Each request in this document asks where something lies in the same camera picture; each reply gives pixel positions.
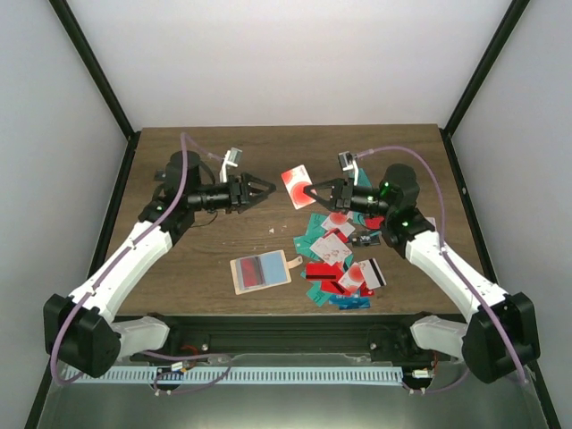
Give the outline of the white card red circle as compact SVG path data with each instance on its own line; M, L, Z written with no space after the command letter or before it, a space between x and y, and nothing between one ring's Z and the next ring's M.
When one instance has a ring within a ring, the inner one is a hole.
M283 172L281 178L296 210L315 202L315 200L304 191L306 186L312 185L305 165L301 164Z

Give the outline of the beige card holder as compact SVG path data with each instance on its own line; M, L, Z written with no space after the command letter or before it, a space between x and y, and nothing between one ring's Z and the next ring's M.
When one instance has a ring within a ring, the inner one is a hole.
M230 261L230 268L236 295L243 295L254 291L265 290L272 287L288 284L291 282L290 270L300 266L303 262L303 258L301 256L288 261L283 250L275 250L254 256L259 256L262 260L265 284L263 286L249 289L243 288L239 278L240 269L237 267L237 262L242 257L233 259Z

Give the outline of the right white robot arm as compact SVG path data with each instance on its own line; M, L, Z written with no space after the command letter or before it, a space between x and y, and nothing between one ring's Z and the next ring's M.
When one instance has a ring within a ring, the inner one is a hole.
M382 217L379 231L385 243L425 273L462 314L461 323L415 315L397 338L401 356L416 360L433 350L463 361L483 383L511 373L526 381L526 365L540 356L533 302L486 279L445 242L417 207L420 188L412 167L390 165L376 188L335 179L303 191L332 213Z

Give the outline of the red VIP card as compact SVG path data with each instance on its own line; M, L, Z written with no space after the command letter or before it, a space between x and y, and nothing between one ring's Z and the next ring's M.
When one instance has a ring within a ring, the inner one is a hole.
M265 284L262 260L259 256L243 257L238 260L241 285L245 289L263 286Z

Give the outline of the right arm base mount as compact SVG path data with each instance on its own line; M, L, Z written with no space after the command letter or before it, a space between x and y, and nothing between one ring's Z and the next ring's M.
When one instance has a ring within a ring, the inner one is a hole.
M444 358L431 349L421 349L412 334L401 324L379 323L366 331L366 345L372 358L393 363L421 363Z

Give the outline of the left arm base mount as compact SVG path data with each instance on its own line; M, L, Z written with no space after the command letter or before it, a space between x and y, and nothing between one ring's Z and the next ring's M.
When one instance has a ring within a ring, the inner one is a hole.
M170 328L165 344L162 348L155 350L155 353L181 357L188 353L204 354L211 349L211 335L196 327L190 316L159 313L150 313L148 316L157 318Z

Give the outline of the red card black stripe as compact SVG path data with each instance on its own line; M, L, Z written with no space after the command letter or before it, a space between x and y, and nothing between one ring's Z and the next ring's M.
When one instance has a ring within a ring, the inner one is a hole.
M337 282L344 271L338 265L328 265L327 263L308 263L304 277L309 281Z

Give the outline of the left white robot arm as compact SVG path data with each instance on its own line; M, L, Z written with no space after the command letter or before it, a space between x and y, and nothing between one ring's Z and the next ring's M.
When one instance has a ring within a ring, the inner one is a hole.
M153 351L164 361L181 354L182 338L153 316L128 322L115 317L146 272L189 230L201 211L242 213L266 200L276 187L247 172L229 175L235 166L229 150L215 175L200 155L181 150L171 155L150 202L128 238L109 259L68 296L55 294L43 308L50 371L60 384L59 363L91 377L104 375L124 357Z

